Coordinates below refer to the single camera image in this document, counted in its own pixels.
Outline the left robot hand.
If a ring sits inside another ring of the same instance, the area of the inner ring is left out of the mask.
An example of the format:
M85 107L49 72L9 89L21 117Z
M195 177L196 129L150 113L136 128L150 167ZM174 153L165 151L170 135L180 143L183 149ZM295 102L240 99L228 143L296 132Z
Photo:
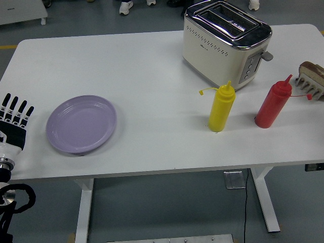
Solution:
M22 152L26 140L26 126L34 107L7 93L1 103L1 161L10 161Z

